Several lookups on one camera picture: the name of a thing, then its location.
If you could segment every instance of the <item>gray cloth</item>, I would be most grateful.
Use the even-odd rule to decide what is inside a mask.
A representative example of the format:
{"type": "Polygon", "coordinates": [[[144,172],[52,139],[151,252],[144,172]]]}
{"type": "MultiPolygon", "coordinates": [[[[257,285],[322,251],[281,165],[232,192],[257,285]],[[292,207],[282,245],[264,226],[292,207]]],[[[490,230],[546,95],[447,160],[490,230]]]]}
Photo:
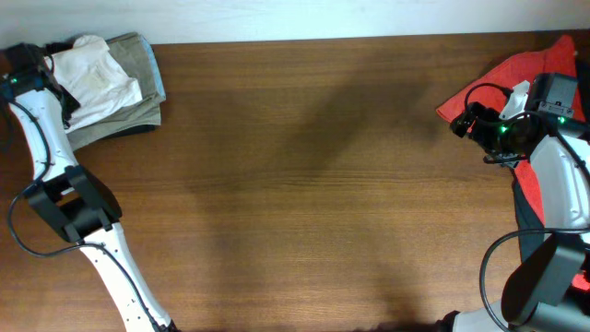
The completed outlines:
{"type": "Polygon", "coordinates": [[[143,36],[128,33],[107,41],[109,53],[129,77],[137,78],[143,100],[67,135],[73,150],[137,125],[161,125],[159,104],[166,93],[151,46],[143,36]]]}

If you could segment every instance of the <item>red cloth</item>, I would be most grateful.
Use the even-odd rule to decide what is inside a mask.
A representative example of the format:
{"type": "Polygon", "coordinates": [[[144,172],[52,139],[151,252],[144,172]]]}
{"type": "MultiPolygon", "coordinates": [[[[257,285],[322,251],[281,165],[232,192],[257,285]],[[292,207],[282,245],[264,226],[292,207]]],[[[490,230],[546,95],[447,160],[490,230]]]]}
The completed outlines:
{"type": "MultiPolygon", "coordinates": [[[[442,119],[447,122],[453,121],[455,117],[464,110],[465,95],[473,86],[489,82],[499,84],[503,87],[511,88],[524,80],[531,84],[535,76],[540,73],[562,73],[571,77],[576,77],[575,70],[575,46],[572,37],[562,36],[551,48],[541,52],[520,53],[510,57],[501,65],[492,69],[484,77],[471,83],[461,92],[453,96],[445,104],[436,110],[442,119]]],[[[469,101],[479,101],[487,107],[501,111],[506,102],[505,97],[496,89],[481,88],[475,90],[469,97],[469,101]]],[[[573,100],[573,117],[577,120],[584,121],[582,113],[582,103],[580,94],[576,93],[573,100]]],[[[541,192],[538,187],[537,176],[528,161],[521,162],[514,170],[518,182],[523,188],[526,200],[537,213],[543,223],[543,203],[541,192]]],[[[582,276],[578,276],[573,285],[582,290],[590,290],[590,284],[584,281],[582,276]]]]}

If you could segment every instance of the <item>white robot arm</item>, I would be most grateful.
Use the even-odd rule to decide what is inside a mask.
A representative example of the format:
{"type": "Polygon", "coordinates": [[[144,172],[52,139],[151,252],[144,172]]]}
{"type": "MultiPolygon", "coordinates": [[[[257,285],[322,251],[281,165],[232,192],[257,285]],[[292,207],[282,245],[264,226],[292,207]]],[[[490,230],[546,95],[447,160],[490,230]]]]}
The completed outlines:
{"type": "MultiPolygon", "coordinates": [[[[495,86],[510,95],[502,113],[475,102],[451,123],[458,136],[471,130],[469,138],[489,154],[484,159],[488,163],[515,167],[515,161],[530,160],[546,222],[544,230],[517,231],[496,242],[527,233],[546,234],[546,241],[510,276],[501,303],[457,315],[453,332],[590,330],[588,295],[571,288],[573,277],[588,269],[590,146],[584,135],[590,126],[572,119],[575,78],[541,74],[530,91],[528,85],[523,82],[513,90],[495,86]]],[[[485,288],[485,264],[487,259],[482,263],[481,288],[485,288]]],[[[487,304],[485,289],[481,293],[487,304]]]]}
{"type": "Polygon", "coordinates": [[[0,60],[8,64],[0,73],[5,74],[0,96],[18,118],[33,161],[34,183],[24,193],[29,204],[58,235],[77,243],[71,248],[79,248],[98,270],[127,331],[178,331],[129,252],[114,196],[77,163],[64,130],[63,92],[41,49],[20,44],[0,53],[0,60]],[[74,192],[78,198],[57,204],[74,192]]]}

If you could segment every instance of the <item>wood grain surface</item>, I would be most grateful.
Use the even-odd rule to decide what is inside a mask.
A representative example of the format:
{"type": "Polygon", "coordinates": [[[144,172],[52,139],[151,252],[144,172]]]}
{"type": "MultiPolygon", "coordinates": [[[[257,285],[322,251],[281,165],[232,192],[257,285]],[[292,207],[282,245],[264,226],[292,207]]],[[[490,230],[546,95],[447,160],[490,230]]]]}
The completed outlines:
{"type": "MultiPolygon", "coordinates": [[[[572,32],[581,56],[590,34],[572,32]]],[[[77,152],[118,197],[130,249],[184,331],[350,330],[481,306],[487,247],[515,229],[511,174],[434,109],[513,53],[510,33],[155,46],[168,100],[156,132],[77,152]]],[[[0,210],[25,186],[19,133],[0,210]]],[[[18,231],[64,245],[21,204],[18,231]]],[[[492,300],[518,265],[490,262],[492,300]]],[[[36,259],[0,227],[3,331],[122,331],[81,253],[36,259]]]]}

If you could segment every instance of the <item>white cloth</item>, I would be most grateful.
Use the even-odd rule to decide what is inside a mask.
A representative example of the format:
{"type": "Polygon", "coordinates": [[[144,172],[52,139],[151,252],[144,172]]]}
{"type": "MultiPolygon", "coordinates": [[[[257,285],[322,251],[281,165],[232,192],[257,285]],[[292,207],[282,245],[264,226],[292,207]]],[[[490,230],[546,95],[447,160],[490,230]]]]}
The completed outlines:
{"type": "Polygon", "coordinates": [[[82,36],[74,48],[53,55],[54,76],[80,102],[66,133],[92,125],[142,100],[136,79],[130,78],[109,54],[109,45],[97,36],[82,36]]]}

